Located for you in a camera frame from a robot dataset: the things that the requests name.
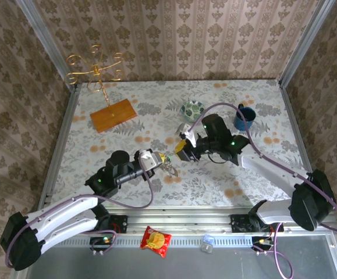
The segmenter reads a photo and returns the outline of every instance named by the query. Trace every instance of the patterned wallpaper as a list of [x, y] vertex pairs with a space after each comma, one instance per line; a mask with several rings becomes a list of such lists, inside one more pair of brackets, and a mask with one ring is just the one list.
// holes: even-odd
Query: patterned wallpaper
[[278, 78], [317, 2], [34, 0], [64, 58], [100, 43], [130, 81]]
[[337, 198], [337, 1], [287, 89], [310, 161]]
[[[0, 0], [0, 235], [40, 197], [69, 91], [15, 1]], [[8, 278], [0, 247], [0, 278]]]

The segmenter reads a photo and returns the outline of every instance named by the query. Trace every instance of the blue cup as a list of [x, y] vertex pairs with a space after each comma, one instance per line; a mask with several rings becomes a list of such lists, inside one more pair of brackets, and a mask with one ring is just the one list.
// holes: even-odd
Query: blue cup
[[[238, 109], [243, 113], [243, 116], [247, 121], [247, 128], [250, 128], [252, 122], [256, 118], [256, 112], [252, 108], [249, 108], [248, 106], [243, 106], [243, 104], [241, 103], [238, 105]], [[236, 114], [236, 117], [234, 118], [234, 127], [236, 127], [240, 131], [246, 130], [246, 126], [243, 122], [243, 119], [238, 112]]]

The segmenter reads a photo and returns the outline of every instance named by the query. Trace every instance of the wooden block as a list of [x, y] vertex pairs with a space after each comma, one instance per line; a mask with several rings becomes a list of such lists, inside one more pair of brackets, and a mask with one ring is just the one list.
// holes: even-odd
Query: wooden block
[[101, 133], [137, 116], [128, 99], [124, 99], [107, 108], [91, 113], [97, 132]]

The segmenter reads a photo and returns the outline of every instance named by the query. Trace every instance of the small bowl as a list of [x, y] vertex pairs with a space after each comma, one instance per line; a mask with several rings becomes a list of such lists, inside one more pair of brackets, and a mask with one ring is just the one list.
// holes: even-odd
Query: small bowl
[[181, 108], [180, 108], [180, 113], [182, 114], [183, 117], [189, 122], [195, 122], [199, 115], [203, 113], [205, 107], [203, 103], [199, 101], [188, 101], [184, 103]]

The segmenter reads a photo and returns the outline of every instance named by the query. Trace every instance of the table surface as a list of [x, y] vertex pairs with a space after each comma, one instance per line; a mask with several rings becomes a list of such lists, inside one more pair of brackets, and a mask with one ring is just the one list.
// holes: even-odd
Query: table surface
[[[115, 150], [135, 151], [151, 148], [171, 156], [171, 163], [156, 171], [152, 178], [155, 206], [252, 206], [262, 199], [286, 199], [287, 195], [258, 173], [231, 162], [215, 164], [203, 157], [200, 162], [181, 162], [173, 150], [179, 142], [175, 135], [186, 122], [180, 107], [188, 100], [210, 106], [217, 102], [244, 103], [256, 111], [250, 129], [256, 145], [268, 154], [303, 167], [291, 123], [275, 80], [232, 81], [158, 81], [106, 83], [111, 103], [127, 98], [137, 117], [108, 131], [97, 133], [90, 113], [106, 107], [101, 92], [90, 92], [82, 84], [70, 127], [53, 201], [75, 192]], [[233, 126], [235, 111], [214, 108], [232, 134], [244, 134]], [[197, 132], [205, 136], [202, 126]], [[146, 182], [135, 179], [122, 185], [113, 197], [129, 205], [145, 205], [150, 200]]]

